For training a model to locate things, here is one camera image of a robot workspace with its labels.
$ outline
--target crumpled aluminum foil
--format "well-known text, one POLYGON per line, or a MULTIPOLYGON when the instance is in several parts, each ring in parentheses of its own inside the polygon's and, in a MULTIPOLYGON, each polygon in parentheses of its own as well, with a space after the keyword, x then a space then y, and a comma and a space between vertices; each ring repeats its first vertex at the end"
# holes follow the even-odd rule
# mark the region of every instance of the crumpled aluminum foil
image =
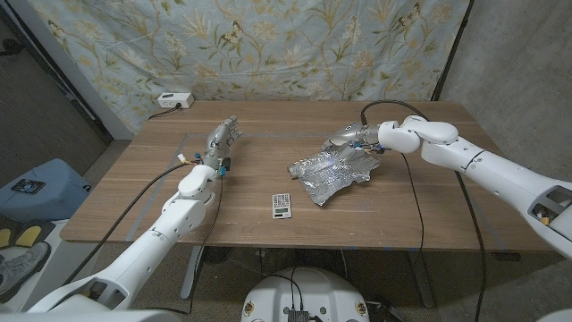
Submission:
POLYGON ((312 201, 322 206, 336 191, 352 182, 369 181, 369 173, 380 161, 363 149, 332 146, 288 167, 292 179, 298 178, 312 201))

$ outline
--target table leg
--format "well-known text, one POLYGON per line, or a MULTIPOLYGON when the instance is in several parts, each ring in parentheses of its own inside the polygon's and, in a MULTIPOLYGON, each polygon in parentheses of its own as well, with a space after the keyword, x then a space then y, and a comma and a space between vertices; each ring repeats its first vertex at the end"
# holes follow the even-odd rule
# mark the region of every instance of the table leg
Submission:
POLYGON ((190 297, 190 292, 195 283, 195 267, 198 269, 198 262, 203 255, 202 247, 193 246, 193 251, 190 253, 189 265, 187 266, 187 273, 185 279, 182 281, 181 298, 187 300, 190 297))
POLYGON ((411 269, 413 270, 413 276, 415 277, 421 303, 428 309, 434 308, 435 298, 433 297, 431 281, 427 274, 427 267, 425 266, 423 256, 417 251, 408 251, 408 259, 409 264, 411 264, 411 269))

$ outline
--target fabric backdrop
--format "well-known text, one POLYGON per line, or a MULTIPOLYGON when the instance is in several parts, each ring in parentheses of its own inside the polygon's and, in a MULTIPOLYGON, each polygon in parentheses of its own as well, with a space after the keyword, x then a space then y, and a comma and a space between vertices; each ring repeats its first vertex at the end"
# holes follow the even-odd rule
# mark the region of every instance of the fabric backdrop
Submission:
POLYGON ((195 99, 429 100, 468 0, 29 0, 134 133, 195 99))

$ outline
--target gray wall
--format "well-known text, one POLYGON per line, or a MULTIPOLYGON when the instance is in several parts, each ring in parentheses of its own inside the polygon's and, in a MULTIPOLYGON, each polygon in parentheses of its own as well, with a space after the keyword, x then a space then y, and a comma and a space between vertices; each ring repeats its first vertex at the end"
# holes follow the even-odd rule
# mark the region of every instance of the gray wall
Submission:
MULTIPOLYGON (((83 96, 86 102, 88 102, 97 116, 99 116, 101 122, 114 139, 132 140, 133 133, 129 131, 99 94, 97 94, 93 86, 91 86, 86 77, 80 72, 76 63, 65 53, 62 46, 55 41, 50 30, 46 27, 44 22, 40 20, 28 1, 8 0, 8 2, 28 25, 44 49, 52 56, 52 59, 54 59, 55 63, 71 81, 76 90, 83 96)), ((7 4, 4 1, 0 1, 0 5, 3 6, 8 15, 14 20, 14 23, 20 26, 13 17, 10 9, 8 9, 7 4)))
POLYGON ((462 103, 513 161, 567 181, 570 13, 569 0, 476 0, 440 97, 462 103))

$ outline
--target power strip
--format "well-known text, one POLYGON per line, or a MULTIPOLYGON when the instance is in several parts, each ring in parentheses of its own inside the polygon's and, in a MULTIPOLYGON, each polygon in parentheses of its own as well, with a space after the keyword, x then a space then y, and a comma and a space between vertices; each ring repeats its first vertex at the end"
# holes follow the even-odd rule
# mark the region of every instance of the power strip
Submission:
POLYGON ((181 103, 182 108, 189 108, 195 98, 190 93, 163 93, 157 100, 162 108, 173 108, 177 103, 181 103))

